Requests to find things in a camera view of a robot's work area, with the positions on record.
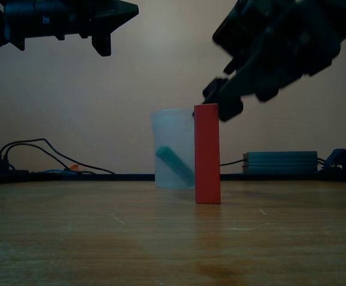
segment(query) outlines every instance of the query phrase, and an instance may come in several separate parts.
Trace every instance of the electrical cord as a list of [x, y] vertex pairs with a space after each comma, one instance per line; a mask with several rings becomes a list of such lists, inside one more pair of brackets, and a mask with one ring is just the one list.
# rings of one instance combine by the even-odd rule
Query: electrical cord
[[238, 163], [242, 163], [242, 162], [244, 162], [244, 160], [239, 160], [239, 161], [235, 161], [235, 162], [231, 162], [231, 163], [227, 163], [227, 164], [221, 164], [220, 166], [224, 167], [224, 166], [234, 165], [234, 164], [238, 164]]
[[25, 143], [19, 143], [19, 144], [14, 144], [14, 145], [11, 145], [7, 151], [6, 151], [6, 154], [5, 154], [5, 157], [8, 156], [8, 153], [9, 151], [16, 147], [16, 146], [31, 146], [31, 147], [34, 147], [34, 148], [37, 148], [41, 151], [43, 151], [44, 153], [46, 153], [47, 155], [49, 155], [50, 157], [54, 158], [57, 162], [59, 162], [64, 168], [66, 169], [69, 169], [68, 166], [66, 164], [64, 164], [62, 161], [60, 161], [59, 159], [57, 159], [54, 155], [52, 155], [51, 153], [47, 152], [46, 150], [44, 150], [42, 147], [39, 147], [39, 146], [36, 146], [36, 145], [33, 145], [33, 144], [25, 144]]
[[56, 154], [58, 154], [59, 156], [65, 158], [65, 159], [67, 159], [67, 160], [72, 161], [72, 162], [75, 163], [75, 164], [78, 164], [78, 165], [81, 165], [81, 166], [84, 166], [84, 167], [87, 167], [87, 168], [90, 168], [90, 169], [100, 170], [100, 171], [103, 171], [103, 172], [107, 172], [107, 173], [110, 173], [110, 174], [112, 174], [112, 175], [115, 175], [115, 174], [116, 174], [116, 173], [114, 173], [114, 172], [112, 172], [112, 171], [110, 171], [110, 170], [107, 170], [107, 169], [98, 168], [98, 167], [93, 167], [93, 166], [90, 166], [90, 165], [87, 165], [87, 164], [80, 163], [80, 162], [78, 162], [78, 161], [76, 161], [76, 160], [71, 159], [70, 157], [67, 157], [67, 156], [61, 154], [61, 153], [60, 153], [58, 150], [56, 150], [56, 149], [54, 148], [54, 146], [52, 146], [52, 145], [48, 142], [48, 140], [45, 139], [45, 138], [34, 139], [34, 140], [23, 140], [23, 141], [11, 142], [11, 143], [6, 144], [5, 146], [2, 147], [2, 149], [0, 150], [0, 154], [2, 155], [2, 153], [4, 152], [4, 150], [6, 149], [6, 147], [9, 147], [10, 145], [19, 144], [19, 143], [38, 142], [38, 141], [44, 141], [44, 142], [46, 142], [47, 145], [48, 145]]
[[68, 175], [77, 175], [76, 172], [69, 172], [69, 171], [64, 171], [64, 170], [48, 170], [48, 171], [43, 171], [40, 172], [43, 174], [48, 174], [48, 173], [61, 173], [61, 174], [68, 174]]

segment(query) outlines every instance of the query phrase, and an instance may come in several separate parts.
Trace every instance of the black wire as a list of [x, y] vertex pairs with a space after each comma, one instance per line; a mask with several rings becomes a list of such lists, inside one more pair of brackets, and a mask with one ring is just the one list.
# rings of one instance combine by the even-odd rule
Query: black wire
[[5, 146], [2, 147], [2, 149], [0, 150], [0, 154], [2, 154], [5, 150], [6, 147], [10, 146], [10, 145], [13, 145], [13, 144], [18, 144], [18, 143], [30, 143], [30, 142], [38, 142], [38, 141], [44, 141], [47, 143], [47, 145], [56, 153], [58, 154], [59, 156], [67, 159], [67, 160], [70, 160], [72, 161], [73, 163], [76, 163], [78, 165], [81, 165], [81, 166], [84, 166], [84, 167], [87, 167], [87, 168], [90, 168], [90, 169], [95, 169], [95, 170], [100, 170], [100, 171], [104, 171], [104, 172], [107, 172], [107, 173], [110, 173], [112, 175], [115, 175], [116, 173], [110, 171], [110, 170], [107, 170], [107, 169], [103, 169], [103, 168], [97, 168], [97, 167], [93, 167], [93, 166], [90, 166], [90, 165], [87, 165], [87, 164], [83, 164], [83, 163], [80, 163], [76, 160], [73, 160], [71, 159], [70, 157], [67, 157], [63, 154], [61, 154], [58, 150], [56, 150], [54, 148], [54, 146], [52, 146], [47, 139], [44, 139], [44, 138], [41, 138], [41, 139], [34, 139], [34, 140], [24, 140], [24, 141], [16, 141], [16, 142], [12, 142], [12, 143], [9, 143], [9, 144], [6, 144]]
[[238, 164], [238, 163], [242, 163], [244, 162], [244, 160], [239, 160], [239, 161], [235, 161], [235, 162], [232, 162], [232, 163], [227, 163], [227, 164], [221, 164], [220, 166], [223, 167], [223, 166], [229, 166], [229, 165], [234, 165], [234, 164]]
[[10, 149], [12, 149], [12, 148], [14, 148], [14, 147], [16, 147], [16, 146], [31, 146], [31, 147], [37, 148], [37, 149], [43, 151], [44, 153], [46, 153], [47, 155], [49, 155], [50, 157], [54, 158], [57, 162], [59, 162], [61, 165], [63, 165], [64, 168], [69, 169], [68, 166], [67, 166], [66, 164], [64, 164], [62, 161], [60, 161], [59, 159], [57, 159], [54, 155], [52, 155], [51, 153], [47, 152], [47, 151], [44, 150], [42, 147], [39, 147], [39, 146], [36, 146], [36, 145], [33, 145], [33, 144], [25, 144], [25, 143], [14, 144], [14, 145], [10, 146], [10, 147], [7, 149], [5, 156], [8, 155]]

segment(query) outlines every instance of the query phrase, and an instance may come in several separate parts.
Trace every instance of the white wall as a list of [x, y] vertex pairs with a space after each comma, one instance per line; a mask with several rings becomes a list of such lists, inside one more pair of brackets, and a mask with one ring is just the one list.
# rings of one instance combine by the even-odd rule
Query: white wall
[[[0, 48], [0, 146], [46, 137], [62, 153], [119, 173], [153, 172], [149, 116], [192, 107], [230, 58], [211, 42], [234, 0], [133, 0], [140, 14], [113, 34], [113, 55], [90, 39], [29, 39], [26, 51]], [[304, 78], [267, 104], [244, 100], [221, 124], [221, 160], [247, 151], [346, 148], [346, 43], [333, 66]], [[18, 147], [19, 169], [59, 168], [38, 150]], [[224, 172], [240, 172], [232, 166]]]

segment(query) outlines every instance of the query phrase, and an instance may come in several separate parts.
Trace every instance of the robotic arm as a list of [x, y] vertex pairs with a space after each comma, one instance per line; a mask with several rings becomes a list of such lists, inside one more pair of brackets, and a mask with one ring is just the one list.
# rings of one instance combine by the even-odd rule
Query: robotic arm
[[332, 64], [346, 39], [346, 0], [239, 0], [213, 36], [233, 57], [204, 90], [228, 121], [243, 111], [241, 97], [266, 102], [279, 90]]
[[92, 37], [103, 56], [111, 55], [111, 34], [138, 15], [138, 6], [118, 0], [0, 0], [0, 46], [24, 51], [25, 38], [79, 34]]
[[[0, 0], [0, 46], [24, 50], [25, 38], [92, 36], [101, 56], [111, 55], [110, 35], [138, 15], [119, 0]], [[204, 104], [217, 103], [228, 121], [243, 111], [241, 97], [266, 102], [307, 74], [329, 67], [346, 39], [346, 0], [239, 0], [213, 36], [232, 56], [229, 76], [204, 90]]]

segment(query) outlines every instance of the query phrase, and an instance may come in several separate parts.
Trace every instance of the plastic cup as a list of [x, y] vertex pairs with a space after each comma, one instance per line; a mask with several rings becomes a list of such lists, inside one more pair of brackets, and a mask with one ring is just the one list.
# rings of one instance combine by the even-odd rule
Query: plastic cup
[[195, 186], [194, 118], [190, 109], [152, 114], [157, 188], [188, 189]]

